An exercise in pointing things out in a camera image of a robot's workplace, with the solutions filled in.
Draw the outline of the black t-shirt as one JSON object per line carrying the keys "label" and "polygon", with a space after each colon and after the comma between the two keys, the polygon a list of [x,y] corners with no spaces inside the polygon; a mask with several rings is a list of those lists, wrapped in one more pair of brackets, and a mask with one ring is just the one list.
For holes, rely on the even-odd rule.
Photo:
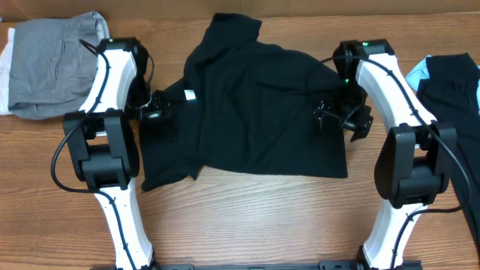
{"label": "black t-shirt", "polygon": [[314,121],[342,80],[314,57],[258,39],[262,23],[213,16],[183,77],[155,97],[172,112],[139,126],[144,191],[196,178],[203,167],[237,173],[345,178],[344,132]]}

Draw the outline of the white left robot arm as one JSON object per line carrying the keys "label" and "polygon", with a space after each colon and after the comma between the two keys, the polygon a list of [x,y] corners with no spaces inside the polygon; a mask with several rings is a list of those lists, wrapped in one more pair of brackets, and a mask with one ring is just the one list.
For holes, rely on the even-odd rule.
{"label": "white left robot arm", "polygon": [[84,104],[64,116],[64,139],[50,172],[67,147],[76,177],[87,185],[83,193],[93,194],[103,210],[115,248],[114,269],[157,269],[137,202],[140,155],[129,121],[170,119],[170,103],[150,92],[145,73],[155,64],[135,37],[107,38],[97,46],[80,43],[97,56],[97,73]]}

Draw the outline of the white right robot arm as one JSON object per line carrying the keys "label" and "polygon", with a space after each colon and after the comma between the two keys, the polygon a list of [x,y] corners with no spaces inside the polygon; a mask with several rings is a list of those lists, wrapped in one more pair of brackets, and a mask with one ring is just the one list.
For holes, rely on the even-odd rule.
{"label": "white right robot arm", "polygon": [[426,110],[401,75],[387,40],[340,42],[331,60],[346,88],[313,111],[320,131],[328,123],[365,138],[373,123],[370,98],[387,137],[373,178],[382,201],[373,229],[354,260],[323,260],[320,269],[421,269],[403,258],[420,215],[446,191],[457,139],[450,124]]}

